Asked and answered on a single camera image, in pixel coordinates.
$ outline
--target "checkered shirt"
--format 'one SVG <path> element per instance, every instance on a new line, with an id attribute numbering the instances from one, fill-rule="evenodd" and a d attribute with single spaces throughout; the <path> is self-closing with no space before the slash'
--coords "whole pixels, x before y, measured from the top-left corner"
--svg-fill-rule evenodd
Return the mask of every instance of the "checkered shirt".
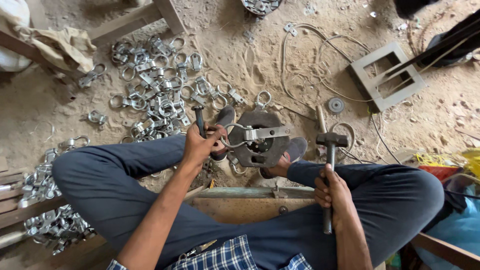
<path id="1" fill-rule="evenodd" d="M 112 260 L 107 270 L 128 270 Z M 165 270 L 257 270 L 248 247 L 247 236 L 226 241 L 219 248 L 186 258 L 168 266 Z M 300 253 L 280 270 L 313 270 Z"/>

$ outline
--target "person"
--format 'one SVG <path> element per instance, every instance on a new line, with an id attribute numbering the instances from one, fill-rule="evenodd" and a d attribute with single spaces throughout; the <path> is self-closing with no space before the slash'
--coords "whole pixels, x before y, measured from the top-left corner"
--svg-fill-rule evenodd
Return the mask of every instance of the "person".
<path id="1" fill-rule="evenodd" d="M 307 141 L 297 137 L 278 164 L 262 174 L 315 188 L 317 204 L 263 222 L 216 222 L 182 200 L 234 115 L 228 106 L 217 125 L 206 124 L 207 139 L 192 124 L 186 136 L 81 147 L 54 161 L 52 174 L 64 197 L 119 251 L 109 270 L 372 269 L 442 207 L 442 185 L 425 171 L 397 164 L 338 164 L 333 172 L 329 164 L 300 160 Z M 159 194 L 136 181 L 175 164 Z M 333 207 L 333 234 L 323 233 L 322 207 Z M 213 240 L 204 252 L 179 258 Z"/>

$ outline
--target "blue jeans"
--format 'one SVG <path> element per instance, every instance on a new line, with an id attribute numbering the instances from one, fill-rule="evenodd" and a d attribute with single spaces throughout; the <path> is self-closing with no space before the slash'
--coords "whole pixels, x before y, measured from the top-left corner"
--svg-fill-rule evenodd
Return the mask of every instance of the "blue jeans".
<path id="1" fill-rule="evenodd" d="M 167 169 L 182 159 L 185 137 L 142 143 L 82 147 L 58 157 L 53 177 L 67 201 L 120 251 L 142 221 L 157 193 L 136 178 Z M 288 179 L 314 187 L 322 164 L 293 163 Z M 374 266 L 410 241 L 440 210 L 444 193 L 431 174 L 402 165 L 337 165 L 360 216 Z M 322 208 L 315 204 L 268 221 L 241 225 L 216 222 L 182 204 L 157 269 L 181 253 L 210 240 L 246 234 L 260 269 L 276 270 L 302 253 L 314 269 L 336 269 L 335 235 L 322 229 Z"/>

